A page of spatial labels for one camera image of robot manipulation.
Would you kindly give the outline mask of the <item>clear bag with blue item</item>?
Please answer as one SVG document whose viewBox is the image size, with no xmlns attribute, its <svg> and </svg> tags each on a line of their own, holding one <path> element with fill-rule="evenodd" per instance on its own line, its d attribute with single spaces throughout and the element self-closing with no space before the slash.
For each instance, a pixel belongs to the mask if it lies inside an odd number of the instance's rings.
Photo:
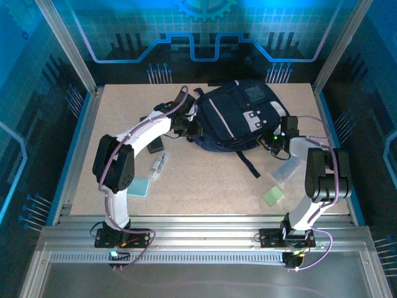
<svg viewBox="0 0 397 298">
<path fill-rule="evenodd" d="M 272 170 L 269 178 L 280 188 L 286 188 L 296 180 L 296 174 L 301 165 L 301 159 L 291 156 L 283 161 L 276 169 Z"/>
</svg>

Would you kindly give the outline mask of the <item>black phone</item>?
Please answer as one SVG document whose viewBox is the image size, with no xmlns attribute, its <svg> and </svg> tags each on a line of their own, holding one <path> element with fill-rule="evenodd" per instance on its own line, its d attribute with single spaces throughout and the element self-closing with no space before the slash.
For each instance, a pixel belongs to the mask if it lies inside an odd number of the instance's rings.
<svg viewBox="0 0 397 298">
<path fill-rule="evenodd" d="M 164 150 L 164 145 L 161 137 L 155 138 L 152 142 L 150 142 L 147 146 L 149 154 L 154 154 L 157 152 L 161 152 Z"/>
</svg>

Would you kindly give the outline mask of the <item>navy blue student backpack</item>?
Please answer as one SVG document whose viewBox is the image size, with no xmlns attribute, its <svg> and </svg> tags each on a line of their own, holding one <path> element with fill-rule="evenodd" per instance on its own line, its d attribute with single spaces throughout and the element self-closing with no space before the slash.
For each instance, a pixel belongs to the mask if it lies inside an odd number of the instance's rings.
<svg viewBox="0 0 397 298">
<path fill-rule="evenodd" d="M 233 80 L 207 93 L 202 88 L 194 91 L 199 95 L 196 118 L 203 132 L 187 140 L 206 151 L 235 152 L 259 178 L 260 173 L 243 152 L 258 147 L 262 136 L 279 128 L 282 117 L 290 115 L 285 105 L 258 79 Z"/>
</svg>

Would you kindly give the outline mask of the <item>clear bag with white item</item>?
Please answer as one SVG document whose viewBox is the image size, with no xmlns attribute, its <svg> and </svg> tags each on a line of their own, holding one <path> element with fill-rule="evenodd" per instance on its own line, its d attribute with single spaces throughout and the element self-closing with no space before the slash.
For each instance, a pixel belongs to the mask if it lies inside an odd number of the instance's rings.
<svg viewBox="0 0 397 298">
<path fill-rule="evenodd" d="M 153 161 L 151 168 L 149 169 L 148 179 L 150 181 L 155 181 L 159 178 L 163 167 L 168 159 L 168 152 L 164 151 L 159 154 Z"/>
</svg>

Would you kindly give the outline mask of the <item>light green sticky note pad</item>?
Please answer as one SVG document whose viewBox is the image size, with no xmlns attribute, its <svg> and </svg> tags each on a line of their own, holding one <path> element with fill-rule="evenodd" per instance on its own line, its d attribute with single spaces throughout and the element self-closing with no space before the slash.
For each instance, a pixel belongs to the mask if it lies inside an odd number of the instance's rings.
<svg viewBox="0 0 397 298">
<path fill-rule="evenodd" d="M 263 196 L 263 200 L 264 202 L 272 207 L 273 205 L 275 205 L 279 200 L 281 200 L 284 197 L 284 193 L 282 192 L 282 190 L 277 187 L 274 186 L 272 187 L 269 191 L 267 191 Z"/>
</svg>

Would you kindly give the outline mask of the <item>light blue sticky note pad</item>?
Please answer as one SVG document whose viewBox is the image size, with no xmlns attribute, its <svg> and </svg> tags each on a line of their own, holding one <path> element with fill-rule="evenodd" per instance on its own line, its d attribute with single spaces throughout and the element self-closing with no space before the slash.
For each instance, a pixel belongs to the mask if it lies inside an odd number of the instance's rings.
<svg viewBox="0 0 397 298">
<path fill-rule="evenodd" d="M 127 189 L 127 196 L 146 197 L 149 188 L 148 178 L 135 178 Z"/>
</svg>

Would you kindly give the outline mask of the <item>black LED controller module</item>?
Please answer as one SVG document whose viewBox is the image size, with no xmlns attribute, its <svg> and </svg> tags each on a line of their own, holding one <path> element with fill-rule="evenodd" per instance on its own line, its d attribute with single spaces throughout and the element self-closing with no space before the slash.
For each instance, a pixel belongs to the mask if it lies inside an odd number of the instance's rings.
<svg viewBox="0 0 397 298">
<path fill-rule="evenodd" d="M 112 250 L 108 255 L 108 265 L 113 271 L 123 270 L 123 267 L 131 263 L 131 253 Z"/>
<path fill-rule="evenodd" d="M 282 261 L 287 269 L 299 268 L 303 263 L 304 253 L 283 252 Z"/>
</svg>

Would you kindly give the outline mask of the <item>steel bottom panel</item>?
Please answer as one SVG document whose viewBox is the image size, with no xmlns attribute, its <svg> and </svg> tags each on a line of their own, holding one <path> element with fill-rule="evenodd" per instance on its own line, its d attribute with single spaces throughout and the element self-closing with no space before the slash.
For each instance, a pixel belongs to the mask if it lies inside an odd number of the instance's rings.
<svg viewBox="0 0 397 298">
<path fill-rule="evenodd" d="M 17 298 L 397 298 L 360 264 L 332 258 L 307 272 L 260 265 L 49 264 Z"/>
</svg>

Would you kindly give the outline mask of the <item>aluminium side rail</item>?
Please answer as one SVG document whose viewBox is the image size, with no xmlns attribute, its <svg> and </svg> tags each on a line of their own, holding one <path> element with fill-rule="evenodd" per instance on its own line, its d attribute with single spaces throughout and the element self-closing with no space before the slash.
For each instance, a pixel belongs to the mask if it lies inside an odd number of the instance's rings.
<svg viewBox="0 0 397 298">
<path fill-rule="evenodd" d="M 337 136 L 334 122 L 332 120 L 331 113 L 329 111 L 323 92 L 321 91 L 319 94 L 314 94 L 314 98 L 316 99 L 321 118 L 323 122 L 328 126 L 326 130 L 330 133 L 329 143 L 333 147 L 340 148 L 341 143 Z M 366 226 L 364 215 L 354 187 L 351 196 L 346 199 L 346 201 L 349 209 L 349 214 L 353 223 L 357 226 Z"/>
<path fill-rule="evenodd" d="M 56 225 L 63 205 L 74 201 L 103 92 L 104 87 L 100 86 L 94 96 L 88 94 L 85 98 L 47 217 L 47 226 Z"/>
</svg>

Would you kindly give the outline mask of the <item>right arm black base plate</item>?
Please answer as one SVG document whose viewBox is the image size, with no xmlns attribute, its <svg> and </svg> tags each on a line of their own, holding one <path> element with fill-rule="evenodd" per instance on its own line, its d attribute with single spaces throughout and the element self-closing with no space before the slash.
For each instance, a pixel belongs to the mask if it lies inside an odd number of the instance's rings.
<svg viewBox="0 0 397 298">
<path fill-rule="evenodd" d="M 259 229 L 259 243 L 261 248 L 300 249 L 316 247 L 312 230 L 292 230 L 287 233 L 280 228 L 262 228 Z"/>
</svg>

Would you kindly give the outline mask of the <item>aluminium frame cross rail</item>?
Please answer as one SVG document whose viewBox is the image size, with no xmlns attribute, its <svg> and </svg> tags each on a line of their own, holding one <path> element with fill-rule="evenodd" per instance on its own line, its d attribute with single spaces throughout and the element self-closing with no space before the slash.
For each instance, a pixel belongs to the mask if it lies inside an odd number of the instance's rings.
<svg viewBox="0 0 397 298">
<path fill-rule="evenodd" d="M 258 251 L 254 234 L 261 228 L 279 228 L 281 216 L 260 215 L 148 215 L 131 218 L 132 227 L 156 232 L 150 251 Z M 91 227 L 98 216 L 62 216 L 58 225 L 42 228 L 37 250 L 92 251 Z M 348 215 L 324 214 L 315 223 L 315 250 L 323 252 L 333 237 L 332 251 L 373 251 L 370 230 L 356 226 Z"/>
</svg>

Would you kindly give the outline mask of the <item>aluminium frame post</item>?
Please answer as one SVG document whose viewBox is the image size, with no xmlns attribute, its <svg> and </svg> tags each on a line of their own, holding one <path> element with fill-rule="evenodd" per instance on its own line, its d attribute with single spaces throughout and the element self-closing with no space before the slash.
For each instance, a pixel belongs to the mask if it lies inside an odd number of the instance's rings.
<svg viewBox="0 0 397 298">
<path fill-rule="evenodd" d="M 97 93 L 97 85 L 86 66 L 75 42 L 68 32 L 61 16 L 59 15 L 52 0 L 34 0 L 41 13 L 43 14 L 47 24 L 50 26 L 56 39 L 61 45 L 64 53 L 71 62 L 74 70 L 82 81 L 87 92 L 91 96 Z"/>
<path fill-rule="evenodd" d="M 351 43 L 353 36 L 355 35 L 372 3 L 373 0 L 357 0 L 355 7 L 350 13 L 350 16 L 343 26 L 329 56 L 327 57 L 323 67 L 319 72 L 319 75 L 314 82 L 314 95 L 319 95 L 323 90 L 326 82 L 330 78 L 343 53 Z"/>
</svg>

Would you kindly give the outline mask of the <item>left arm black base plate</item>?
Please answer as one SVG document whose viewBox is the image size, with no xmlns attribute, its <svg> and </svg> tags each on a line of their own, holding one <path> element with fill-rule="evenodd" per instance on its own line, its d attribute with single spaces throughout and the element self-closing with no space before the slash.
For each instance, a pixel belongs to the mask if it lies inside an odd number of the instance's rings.
<svg viewBox="0 0 397 298">
<path fill-rule="evenodd" d="M 148 229 L 138 229 L 139 233 L 125 233 L 119 230 L 98 229 L 95 248 L 146 248 L 151 240 Z"/>
</svg>

